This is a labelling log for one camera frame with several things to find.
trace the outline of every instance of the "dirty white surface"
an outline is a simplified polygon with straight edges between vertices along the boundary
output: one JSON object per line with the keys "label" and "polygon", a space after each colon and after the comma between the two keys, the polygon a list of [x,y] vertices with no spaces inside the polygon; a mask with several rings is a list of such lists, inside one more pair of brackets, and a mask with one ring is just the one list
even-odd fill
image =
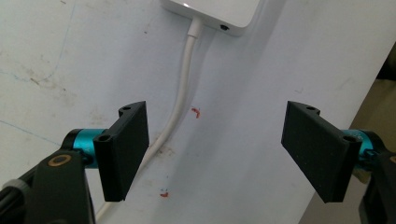
{"label": "dirty white surface", "polygon": [[[396,1],[267,0],[242,37],[205,28],[183,122],[107,223],[298,223],[314,190],[280,144],[286,103],[345,129],[395,36]],[[147,0],[0,2],[0,183],[75,128],[148,103],[168,119],[190,21]],[[87,172],[95,208],[99,175]],[[164,198],[160,194],[168,192]]]}

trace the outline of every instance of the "black mount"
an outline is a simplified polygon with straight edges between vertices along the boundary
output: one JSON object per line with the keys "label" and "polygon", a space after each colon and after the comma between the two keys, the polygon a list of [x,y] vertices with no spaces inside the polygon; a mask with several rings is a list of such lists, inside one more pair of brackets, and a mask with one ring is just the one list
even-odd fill
{"label": "black mount", "polygon": [[[288,102],[282,145],[323,202],[341,202],[358,161],[361,140],[338,130],[319,113],[311,105]],[[361,222],[394,224],[396,154],[389,152],[375,133],[361,132],[377,153],[371,161],[372,178],[360,205]]]}
{"label": "black mount", "polygon": [[95,223],[85,165],[97,159],[107,202],[125,197],[149,147],[146,103],[126,105],[120,118],[91,139],[93,155],[75,148],[81,129],[59,150],[0,191],[0,224]]}

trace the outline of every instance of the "red mark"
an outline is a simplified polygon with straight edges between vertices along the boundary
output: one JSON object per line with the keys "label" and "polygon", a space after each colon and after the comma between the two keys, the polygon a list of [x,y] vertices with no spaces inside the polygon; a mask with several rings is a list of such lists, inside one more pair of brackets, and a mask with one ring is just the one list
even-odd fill
{"label": "red mark", "polygon": [[163,197],[163,198],[167,198],[168,196],[169,196],[169,193],[168,192],[165,192],[165,193],[162,193],[162,194],[160,194],[161,195],[161,197]]}
{"label": "red mark", "polygon": [[201,111],[199,110],[199,108],[197,109],[197,108],[193,107],[191,109],[191,111],[194,112],[195,114],[197,114],[197,116],[196,116],[197,119],[201,116]]}

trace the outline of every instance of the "white power adapter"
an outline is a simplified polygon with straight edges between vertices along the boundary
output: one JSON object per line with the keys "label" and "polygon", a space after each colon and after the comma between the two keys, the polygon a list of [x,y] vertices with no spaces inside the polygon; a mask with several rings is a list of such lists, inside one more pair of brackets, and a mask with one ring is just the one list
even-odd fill
{"label": "white power adapter", "polygon": [[199,17],[204,24],[229,35],[242,35],[251,24],[261,0],[161,0],[179,15]]}

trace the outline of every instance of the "white cable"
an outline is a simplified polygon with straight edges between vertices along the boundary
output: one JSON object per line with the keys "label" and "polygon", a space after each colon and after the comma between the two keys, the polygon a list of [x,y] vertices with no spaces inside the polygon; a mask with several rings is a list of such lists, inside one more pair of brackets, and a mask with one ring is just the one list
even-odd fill
{"label": "white cable", "polygon": [[[190,25],[190,29],[187,32],[187,41],[184,47],[183,61],[181,64],[180,71],[180,82],[178,86],[177,99],[176,104],[171,114],[170,119],[166,123],[165,128],[161,132],[160,136],[157,140],[148,148],[145,157],[140,163],[139,169],[136,173],[135,179],[140,175],[143,168],[149,163],[149,161],[153,158],[153,156],[158,152],[158,150],[163,146],[163,144],[168,140],[169,136],[174,131],[178,121],[180,120],[183,109],[186,104],[186,98],[189,91],[189,73],[190,73],[190,64],[191,64],[191,55],[194,49],[195,40],[199,37],[202,29],[204,28],[203,21],[194,17],[192,19],[192,23]],[[99,222],[106,211],[113,205],[114,203],[105,202],[99,211],[96,213],[95,218],[96,222]]]}

